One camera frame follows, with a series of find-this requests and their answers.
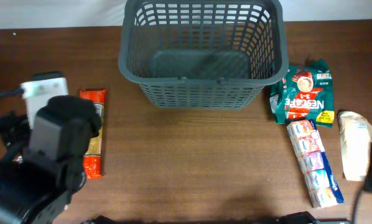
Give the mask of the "grey plastic basket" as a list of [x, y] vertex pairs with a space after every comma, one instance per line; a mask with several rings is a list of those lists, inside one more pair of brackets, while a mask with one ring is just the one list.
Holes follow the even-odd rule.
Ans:
[[289, 68], [278, 0], [129, 0], [118, 58], [160, 108], [241, 109]]

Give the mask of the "pink blue tissue multipack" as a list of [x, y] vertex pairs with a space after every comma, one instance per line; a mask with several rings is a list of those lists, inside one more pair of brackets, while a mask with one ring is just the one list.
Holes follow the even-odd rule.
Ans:
[[311, 120], [294, 121], [287, 132], [304, 176], [314, 208], [332, 207], [345, 202], [333, 175], [325, 148]]

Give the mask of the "green Nescafe coffee bag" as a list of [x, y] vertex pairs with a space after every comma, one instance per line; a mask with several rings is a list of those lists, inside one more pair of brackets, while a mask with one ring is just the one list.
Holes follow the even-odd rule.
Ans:
[[277, 124], [309, 119], [331, 128], [335, 119], [332, 74], [324, 60], [308, 66], [290, 65], [271, 86], [269, 103]]

